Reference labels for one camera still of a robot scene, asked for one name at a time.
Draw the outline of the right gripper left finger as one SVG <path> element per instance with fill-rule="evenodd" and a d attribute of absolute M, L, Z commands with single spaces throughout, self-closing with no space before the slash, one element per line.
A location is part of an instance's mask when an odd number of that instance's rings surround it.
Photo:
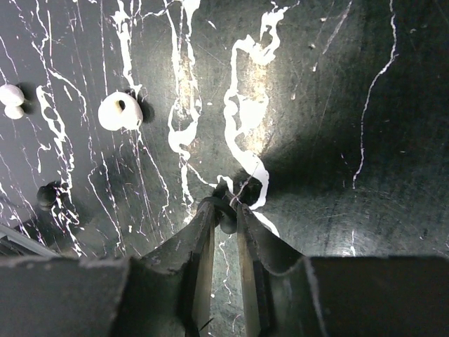
<path fill-rule="evenodd" d="M 111 336 L 207 336 L 215 250 L 215 207 L 159 248 L 130 260 Z"/>

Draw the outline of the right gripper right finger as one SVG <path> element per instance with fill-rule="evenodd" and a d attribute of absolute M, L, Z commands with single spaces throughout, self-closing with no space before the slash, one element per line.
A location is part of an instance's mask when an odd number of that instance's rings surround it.
<path fill-rule="evenodd" d="M 327 336 L 311 259 L 268 230 L 245 204 L 237 239 L 248 336 Z"/>

